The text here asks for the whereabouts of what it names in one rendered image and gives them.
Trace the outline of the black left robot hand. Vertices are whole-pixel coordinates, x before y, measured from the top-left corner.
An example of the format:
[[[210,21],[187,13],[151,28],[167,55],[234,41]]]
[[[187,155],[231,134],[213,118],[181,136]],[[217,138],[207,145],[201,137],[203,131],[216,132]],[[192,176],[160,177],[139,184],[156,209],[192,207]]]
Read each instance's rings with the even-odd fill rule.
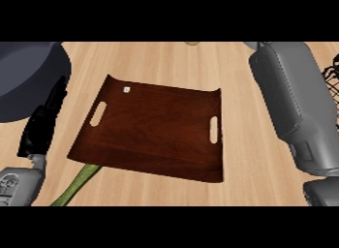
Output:
[[[47,154],[54,136],[55,119],[67,96],[66,88],[67,80],[60,77],[45,103],[36,107],[27,119],[20,139],[19,157],[26,158],[30,154]]]

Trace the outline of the green vegetable stalk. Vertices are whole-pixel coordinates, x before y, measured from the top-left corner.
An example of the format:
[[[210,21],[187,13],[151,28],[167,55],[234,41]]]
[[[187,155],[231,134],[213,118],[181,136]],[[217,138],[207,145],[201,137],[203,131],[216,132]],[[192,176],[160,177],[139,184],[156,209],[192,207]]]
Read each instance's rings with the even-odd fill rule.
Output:
[[[92,178],[98,170],[101,169],[101,166],[85,164],[80,168],[72,183],[64,190],[63,194],[57,197],[57,199],[52,201],[51,206],[66,206],[69,202],[72,201],[72,198],[75,194],[77,193],[79,189],[88,182],[88,180]]]

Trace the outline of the dark grey round pan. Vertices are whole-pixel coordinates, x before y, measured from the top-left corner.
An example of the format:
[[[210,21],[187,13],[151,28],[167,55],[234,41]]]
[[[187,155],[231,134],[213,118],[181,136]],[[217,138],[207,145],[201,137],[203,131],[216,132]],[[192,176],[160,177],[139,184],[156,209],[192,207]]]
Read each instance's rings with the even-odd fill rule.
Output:
[[[0,42],[0,123],[30,116],[70,74],[61,42]]]

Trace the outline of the dark brown wooden tray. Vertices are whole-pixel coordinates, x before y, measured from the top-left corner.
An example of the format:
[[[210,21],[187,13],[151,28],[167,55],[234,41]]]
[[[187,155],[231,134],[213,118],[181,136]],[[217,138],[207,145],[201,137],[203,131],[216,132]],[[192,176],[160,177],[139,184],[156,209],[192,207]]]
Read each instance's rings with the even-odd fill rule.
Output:
[[[80,126],[67,158],[83,164],[222,182],[220,92],[107,77],[94,100],[107,105],[100,123]]]

